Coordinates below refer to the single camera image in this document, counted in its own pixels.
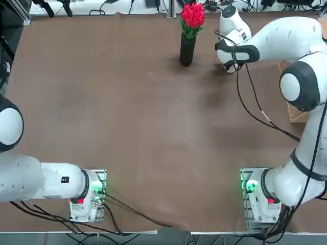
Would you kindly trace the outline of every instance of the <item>brown table surface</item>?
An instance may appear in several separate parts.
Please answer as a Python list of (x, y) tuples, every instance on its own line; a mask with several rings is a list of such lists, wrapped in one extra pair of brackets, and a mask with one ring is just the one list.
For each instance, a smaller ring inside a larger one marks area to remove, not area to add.
[[(257, 32), (294, 14), (242, 17)], [(236, 75), (215, 65), (219, 17), (207, 15), (189, 68), (178, 61), (176, 19), (119, 14), (34, 19), (22, 33), (7, 94), (26, 126), (14, 152), (106, 168), (108, 193), (174, 227), (234, 231), (242, 199), (240, 168), (280, 166), (296, 142), (252, 119), (238, 99)], [(279, 92), (278, 62), (249, 67), (265, 112), (300, 136), (303, 125), (289, 123)], [(249, 109), (263, 118), (245, 69), (240, 84)], [(68, 217), (65, 200), (36, 203)], [(304, 204), (291, 230), (326, 232), (325, 207), (322, 201)], [(112, 210), (124, 231), (160, 228), (118, 206)], [(1, 211), (1, 231), (67, 230), (7, 203)], [(108, 215), (96, 225), (113, 230)], [(246, 231), (243, 218), (238, 231)]]

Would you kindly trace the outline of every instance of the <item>black vase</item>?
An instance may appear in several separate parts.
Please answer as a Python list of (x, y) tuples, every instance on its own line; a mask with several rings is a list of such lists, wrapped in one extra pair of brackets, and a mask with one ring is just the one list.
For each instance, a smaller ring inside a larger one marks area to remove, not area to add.
[(182, 33), (180, 41), (179, 62), (183, 66), (188, 67), (192, 64), (195, 41), (196, 37), (192, 40), (189, 40), (186, 38), (186, 35)]

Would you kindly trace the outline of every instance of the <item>white robot link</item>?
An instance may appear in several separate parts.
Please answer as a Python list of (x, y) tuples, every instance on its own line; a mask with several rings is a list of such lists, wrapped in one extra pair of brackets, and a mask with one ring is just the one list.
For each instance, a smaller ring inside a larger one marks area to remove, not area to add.
[(8, 152), (18, 144), (23, 131), (21, 112), (0, 95), (0, 202), (70, 199), (70, 219), (101, 220), (102, 195), (98, 191), (104, 186), (97, 173), (69, 163), (40, 163), (36, 158)]
[(313, 170), (309, 172), (327, 95), (327, 45), (320, 23), (305, 17), (274, 20), (252, 37), (234, 6), (223, 10), (220, 32), (223, 37), (215, 48), (227, 72), (233, 72), (235, 64), (273, 59), (291, 61), (281, 74), (281, 93), (299, 110), (310, 111), (301, 141), (287, 162), (277, 168), (255, 170), (246, 185), (254, 221), (274, 223), (281, 203), (295, 206), (301, 200), (308, 176), (309, 184), (301, 203), (325, 193), (327, 120), (322, 125)]

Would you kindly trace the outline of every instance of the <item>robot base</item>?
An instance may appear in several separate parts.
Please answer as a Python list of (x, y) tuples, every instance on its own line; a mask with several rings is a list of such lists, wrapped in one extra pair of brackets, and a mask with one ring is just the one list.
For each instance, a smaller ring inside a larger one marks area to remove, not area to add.
[(104, 208), (102, 202), (104, 197), (97, 191), (105, 192), (107, 170), (105, 169), (85, 169), (89, 177), (89, 189), (86, 197), (74, 204), (71, 201), (70, 219), (76, 222), (97, 222), (103, 220)]
[(261, 175), (265, 168), (242, 168), (241, 182), (247, 228), (250, 234), (262, 234), (278, 220), (281, 202), (269, 204), (262, 192)]

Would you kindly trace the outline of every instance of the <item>green indicator light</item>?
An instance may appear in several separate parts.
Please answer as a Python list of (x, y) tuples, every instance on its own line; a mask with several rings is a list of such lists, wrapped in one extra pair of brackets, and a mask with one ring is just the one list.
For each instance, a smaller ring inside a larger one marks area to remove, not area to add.
[(246, 183), (246, 188), (248, 190), (248, 193), (252, 193), (255, 190), (255, 186), (258, 184), (258, 182), (256, 180), (249, 180)]

